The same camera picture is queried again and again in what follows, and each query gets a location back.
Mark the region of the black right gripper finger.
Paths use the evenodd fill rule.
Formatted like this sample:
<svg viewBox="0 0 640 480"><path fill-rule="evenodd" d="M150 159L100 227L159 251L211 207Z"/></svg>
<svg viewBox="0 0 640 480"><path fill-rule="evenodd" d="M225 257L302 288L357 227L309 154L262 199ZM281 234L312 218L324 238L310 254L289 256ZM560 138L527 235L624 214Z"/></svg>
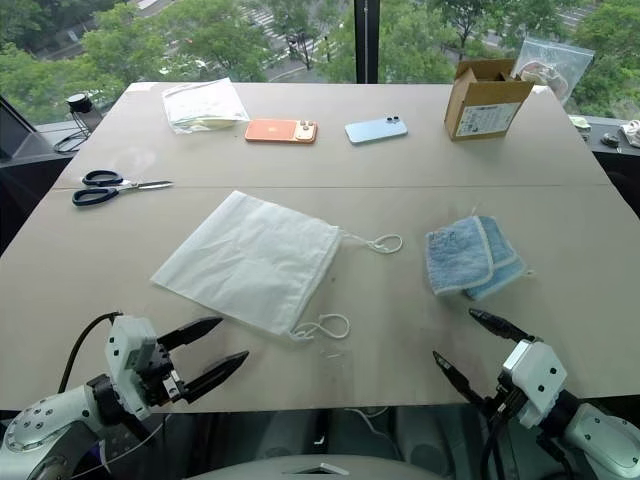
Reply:
<svg viewBox="0 0 640 480"><path fill-rule="evenodd" d="M521 341L536 342L540 338L528 334L507 319L484 310L469 308L469 315L493 335L519 343Z"/></svg>
<svg viewBox="0 0 640 480"><path fill-rule="evenodd" d="M433 351L432 355L441 372L460 395L471 404L484 403L484 399L471 388L470 382L464 374L437 351Z"/></svg>

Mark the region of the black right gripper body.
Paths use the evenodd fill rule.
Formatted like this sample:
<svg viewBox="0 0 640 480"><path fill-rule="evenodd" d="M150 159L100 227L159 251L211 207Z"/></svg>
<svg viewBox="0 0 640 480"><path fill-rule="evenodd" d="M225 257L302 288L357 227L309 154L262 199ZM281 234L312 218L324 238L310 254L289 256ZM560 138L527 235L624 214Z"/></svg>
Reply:
<svg viewBox="0 0 640 480"><path fill-rule="evenodd" d="M510 419L524 406L524 392L516 386L511 375L502 372L498 376L498 385L494 397L486 397L481 408L487 419Z"/></svg>

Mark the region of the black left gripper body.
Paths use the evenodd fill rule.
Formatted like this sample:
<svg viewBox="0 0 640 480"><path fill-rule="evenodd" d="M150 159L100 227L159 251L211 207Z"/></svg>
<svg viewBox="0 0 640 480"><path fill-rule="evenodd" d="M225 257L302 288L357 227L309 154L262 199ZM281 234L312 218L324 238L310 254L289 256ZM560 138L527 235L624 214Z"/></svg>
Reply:
<svg viewBox="0 0 640 480"><path fill-rule="evenodd" d="M141 396L148 406L163 406L184 398L185 382L178 375L169 351L163 345L146 345L135 372L139 378Z"/></svg>

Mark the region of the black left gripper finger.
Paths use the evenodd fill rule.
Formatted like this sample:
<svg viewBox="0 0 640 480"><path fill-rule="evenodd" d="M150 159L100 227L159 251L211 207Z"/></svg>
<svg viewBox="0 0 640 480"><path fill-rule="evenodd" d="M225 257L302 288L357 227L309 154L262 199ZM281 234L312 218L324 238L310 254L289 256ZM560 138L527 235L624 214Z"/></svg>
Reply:
<svg viewBox="0 0 640 480"><path fill-rule="evenodd" d="M216 389L242 366L248 356L249 352L245 350L216 362L202 375L184 385L182 399L193 403Z"/></svg>
<svg viewBox="0 0 640 480"><path fill-rule="evenodd" d="M161 358L167 358L170 351L204 337L222 321L222 317L208 316L172 330L157 339L157 353Z"/></svg>

